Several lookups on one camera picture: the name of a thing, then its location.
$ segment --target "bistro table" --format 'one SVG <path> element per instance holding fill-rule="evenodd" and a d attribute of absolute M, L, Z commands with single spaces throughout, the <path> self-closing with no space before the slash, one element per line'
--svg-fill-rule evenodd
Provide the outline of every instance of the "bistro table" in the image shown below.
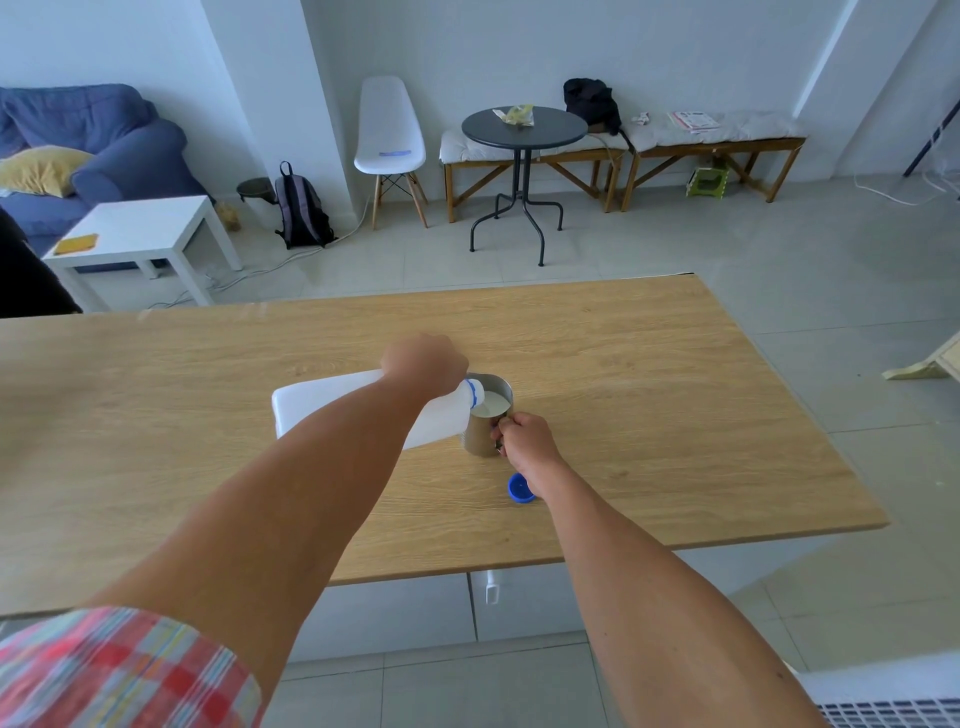
<path fill-rule="evenodd" d="M 500 110 L 506 113 L 510 107 L 500 107 Z M 507 124 L 500 120 L 493 109 L 484 109 L 467 117 L 463 124 L 464 135 L 468 139 L 479 144 L 486 144 L 490 147 L 499 147 L 500 149 L 514 150 L 514 184 L 511 195 L 498 192 L 493 201 L 493 212 L 484 215 L 470 228 L 470 252 L 473 253 L 473 232 L 476 227 L 484 220 L 490 218 L 497 219 L 500 215 L 514 206 L 517 193 L 520 201 L 523 203 L 523 214 L 527 216 L 530 224 L 540 235 L 540 266 L 543 265 L 543 250 L 545 240 L 543 231 L 537 225 L 533 215 L 530 214 L 529 205 L 553 205 L 560 209 L 560 222 L 557 230 L 564 228 L 564 207 L 560 203 L 550 202 L 548 200 L 531 200 L 530 192 L 530 162 L 535 149 L 552 149 L 554 147 L 563 147 L 566 144 L 572 144 L 577 139 L 587 135 L 587 122 L 579 116 L 551 109 L 550 107 L 534 107 L 534 125 L 524 127 L 515 124 Z M 520 189 L 520 152 L 523 152 L 523 187 Z M 510 204 L 500 209 L 500 198 L 509 200 Z"/>

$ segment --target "hand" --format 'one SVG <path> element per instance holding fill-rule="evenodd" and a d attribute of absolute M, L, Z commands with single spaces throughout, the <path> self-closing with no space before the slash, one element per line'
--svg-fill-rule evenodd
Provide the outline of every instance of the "hand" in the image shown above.
<path fill-rule="evenodd" d="M 467 364 L 449 338 L 425 333 L 395 341 L 380 360 L 385 379 L 401 382 L 424 403 L 455 390 L 467 376 Z"/>
<path fill-rule="evenodd" d="M 494 440 L 503 438 L 500 454 L 527 479 L 535 496 L 541 496 L 540 475 L 551 467 L 567 467 L 557 450 L 550 425 L 543 417 L 529 412 L 516 412 L 513 418 L 504 417 L 491 432 Z"/>

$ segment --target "small green stool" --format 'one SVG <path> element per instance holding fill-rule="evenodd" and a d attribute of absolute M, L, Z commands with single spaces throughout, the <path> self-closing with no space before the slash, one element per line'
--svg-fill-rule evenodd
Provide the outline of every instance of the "small green stool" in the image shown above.
<path fill-rule="evenodd" d="M 709 195 L 719 200 L 727 189 L 729 175 L 730 170 L 722 160 L 715 160 L 710 167 L 697 167 L 686 183 L 686 196 Z"/>

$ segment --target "yellow cushion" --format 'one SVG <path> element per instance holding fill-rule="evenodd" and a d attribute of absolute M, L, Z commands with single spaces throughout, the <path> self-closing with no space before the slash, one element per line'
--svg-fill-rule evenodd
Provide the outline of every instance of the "yellow cushion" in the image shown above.
<path fill-rule="evenodd" d="M 93 155 L 66 147 L 25 149 L 0 161 L 0 188 L 31 195 L 73 194 L 70 177 Z"/>

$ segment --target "checkered fabric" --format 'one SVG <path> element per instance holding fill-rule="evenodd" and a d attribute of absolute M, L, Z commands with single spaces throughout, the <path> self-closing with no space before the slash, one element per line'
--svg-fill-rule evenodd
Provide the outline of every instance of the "checkered fabric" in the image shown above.
<path fill-rule="evenodd" d="M 82 609 L 0 642 L 0 726 L 256 726 L 260 688 L 225 647 L 137 609 Z"/>

